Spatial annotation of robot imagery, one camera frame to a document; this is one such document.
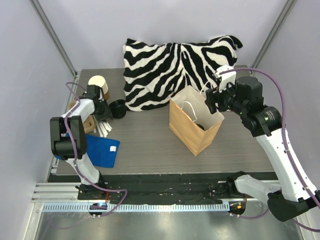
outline robotic hand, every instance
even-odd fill
[[[218,109],[220,112],[230,110],[240,116],[243,126],[251,132],[266,152],[280,185],[265,183],[252,178],[249,174],[238,172],[227,178],[228,190],[231,194],[248,194],[267,204],[271,213],[279,221],[285,222],[314,208],[316,206],[314,197],[319,200],[320,192],[304,172],[285,130],[288,142],[286,150],[281,114],[276,108],[264,105],[262,84],[252,76],[236,80],[234,71],[221,74],[231,69],[233,68],[227,65],[217,69],[214,76],[220,82],[219,87],[206,91],[205,103],[211,114]],[[288,150],[308,189],[300,181],[287,154]]]
[[[67,113],[59,117],[53,117],[50,120],[51,151],[54,156],[60,157],[69,163],[77,172],[81,179],[78,199],[90,200],[99,199],[106,194],[91,185],[96,184],[105,189],[105,181],[101,173],[93,166],[87,154],[87,140],[83,122],[91,114],[97,121],[112,119],[112,113],[107,101],[104,99],[103,90],[96,85],[88,85],[86,92],[80,97],[80,105],[77,104]],[[65,136],[67,129],[64,118],[67,117],[67,123],[70,127],[72,136],[76,143],[77,159],[75,161],[75,152],[72,141],[69,136]]]

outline metal pole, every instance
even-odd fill
[[[280,27],[284,23],[285,19],[289,15],[291,9],[293,8],[293,6],[295,5],[296,2],[297,2],[297,0],[287,0],[286,3],[284,4],[279,16],[277,17],[274,25],[272,26],[272,29],[271,29],[268,37],[266,38],[264,44],[262,45],[262,48],[261,48],[259,54],[257,55],[256,59],[253,62],[253,65],[252,65],[253,68],[257,68],[259,66],[259,64],[260,64],[261,60],[263,59],[263,57],[265,56],[270,44],[274,40]]]
[[[38,0],[29,0],[32,4],[35,12],[39,16],[44,28],[46,29],[47,33],[49,34],[50,38],[52,39],[54,45],[56,46],[57,50],[59,51],[61,57],[63,58],[65,64],[69,68],[71,74],[73,77],[77,76],[77,71],[75,70],[73,64],[70,61],[70,58],[68,57],[64,47],[62,46],[54,28],[52,27],[47,15],[45,14],[43,8],[41,7]]]

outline bag handle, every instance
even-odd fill
[[[206,81],[206,83],[203,85],[203,87],[201,88],[201,90],[200,90],[200,94],[202,93],[202,91],[205,89],[205,86],[208,84],[208,83],[210,83],[211,84],[211,88],[213,88],[214,86],[212,85],[212,83],[211,82],[209,82],[209,80],[208,81]]]
[[[195,120],[192,121],[192,122],[194,123],[195,121],[198,120],[198,118],[197,118],[197,116],[196,116],[196,113],[195,113],[195,110],[194,110],[194,107],[192,106],[192,104],[191,104],[190,102],[188,102],[188,101],[183,101],[183,102],[182,102],[181,110],[184,108],[184,103],[187,103],[187,104],[190,105],[190,107],[191,107],[191,109],[192,109],[192,112],[193,112],[193,115],[194,115],[194,117],[195,117]]]

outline pillow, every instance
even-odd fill
[[[127,39],[124,52],[125,105],[131,111],[166,106],[186,86],[200,91],[215,88],[213,77],[222,65],[234,66],[241,41],[221,36],[201,43],[147,45]]]

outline paper bag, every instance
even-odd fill
[[[195,156],[212,143],[225,119],[218,111],[211,114],[205,100],[192,86],[170,99],[169,127]]]

